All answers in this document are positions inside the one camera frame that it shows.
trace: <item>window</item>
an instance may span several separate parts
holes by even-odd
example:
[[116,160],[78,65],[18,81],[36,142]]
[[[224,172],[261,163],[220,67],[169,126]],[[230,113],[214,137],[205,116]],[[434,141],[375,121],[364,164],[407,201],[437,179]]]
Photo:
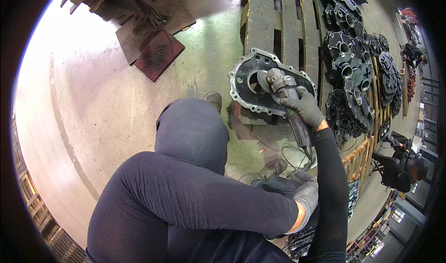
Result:
[[392,218],[396,222],[400,223],[403,220],[404,215],[405,215],[405,213],[403,213],[402,211],[400,211],[398,209],[395,209],[395,211],[393,212]]
[[418,186],[418,183],[415,183],[415,185],[413,186],[412,190],[410,191],[412,194],[415,193],[417,186]]

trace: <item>hand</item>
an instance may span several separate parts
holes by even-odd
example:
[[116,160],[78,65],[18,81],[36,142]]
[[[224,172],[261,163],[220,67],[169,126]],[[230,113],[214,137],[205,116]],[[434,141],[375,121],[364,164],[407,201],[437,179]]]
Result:
[[318,205],[319,198],[319,185],[313,175],[306,171],[296,171],[291,174],[290,178],[298,187],[293,199],[303,206],[305,215],[300,225],[294,231],[288,232],[287,234],[296,233],[305,227],[309,217]]
[[294,110],[308,129],[315,133],[321,122],[325,119],[319,110],[313,95],[302,88],[296,89],[300,99],[282,98],[280,103],[285,107]]

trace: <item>concrete floor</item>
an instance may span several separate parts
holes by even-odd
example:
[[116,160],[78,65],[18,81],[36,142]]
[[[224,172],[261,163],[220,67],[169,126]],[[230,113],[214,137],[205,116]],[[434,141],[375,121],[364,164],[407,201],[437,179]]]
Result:
[[[227,74],[243,52],[241,0],[183,1],[197,23],[175,35],[186,49],[155,83],[127,65],[115,36],[118,26],[91,14],[85,5],[69,15],[69,4],[60,9],[60,0],[55,0],[30,40],[16,90],[20,145],[50,212],[82,248],[109,178],[131,155],[153,150],[155,121],[177,98],[202,97],[210,90],[222,94],[222,118],[231,127],[228,177],[258,171],[280,156],[283,144],[293,144],[288,127],[243,126],[229,117]],[[396,18],[377,0],[364,4],[363,14],[367,31],[387,37],[400,65],[397,46],[404,43]],[[411,137],[417,115],[413,101],[408,117],[397,116],[392,128]],[[292,162],[298,165],[301,156],[293,154]],[[376,175],[366,181],[349,222],[349,240],[376,216],[384,190]]]

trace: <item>glove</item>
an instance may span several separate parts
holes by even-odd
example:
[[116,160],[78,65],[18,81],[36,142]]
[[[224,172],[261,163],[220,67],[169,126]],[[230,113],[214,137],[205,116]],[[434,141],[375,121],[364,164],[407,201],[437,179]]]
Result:
[[321,122],[325,119],[319,110],[313,95],[302,88],[296,89],[300,99],[282,98],[280,103],[285,107],[294,110],[308,129],[315,133]]
[[302,230],[308,223],[309,217],[315,211],[318,205],[319,185],[314,176],[306,171],[296,171],[290,175],[291,180],[297,185],[298,189],[293,199],[302,204],[305,209],[305,216],[302,223],[296,230],[287,234],[293,234]]

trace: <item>worker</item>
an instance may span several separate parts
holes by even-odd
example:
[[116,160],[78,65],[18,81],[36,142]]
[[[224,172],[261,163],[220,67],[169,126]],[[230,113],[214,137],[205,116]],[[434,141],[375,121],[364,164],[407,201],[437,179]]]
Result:
[[[302,262],[345,262],[348,187],[336,141],[314,97],[281,100],[313,135],[318,181],[293,173],[293,194],[224,176],[229,132],[221,96],[179,99],[156,123],[154,152],[126,160],[105,186],[88,227],[92,262],[293,262],[265,240],[303,229],[319,205]],[[267,165],[262,180],[285,165]]]
[[406,43],[404,46],[403,54],[407,56],[407,59],[409,60],[408,64],[413,68],[416,68],[421,62],[424,64],[427,64],[428,62],[420,49],[409,43]]
[[381,183],[400,192],[407,193],[411,185],[426,177],[426,161],[410,154],[412,141],[403,135],[392,132],[387,134],[384,142],[390,143],[395,152],[392,157],[373,152],[372,158],[378,161],[384,168],[380,171]]

